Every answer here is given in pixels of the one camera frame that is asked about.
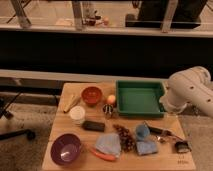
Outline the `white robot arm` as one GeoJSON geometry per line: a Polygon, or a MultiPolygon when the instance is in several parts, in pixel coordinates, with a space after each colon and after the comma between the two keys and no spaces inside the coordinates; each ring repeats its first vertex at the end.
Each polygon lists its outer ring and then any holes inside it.
{"type": "Polygon", "coordinates": [[[192,67],[172,74],[168,81],[168,90],[159,102],[169,113],[181,113],[190,102],[209,117],[213,118],[213,90],[210,72],[201,66],[192,67]]]}

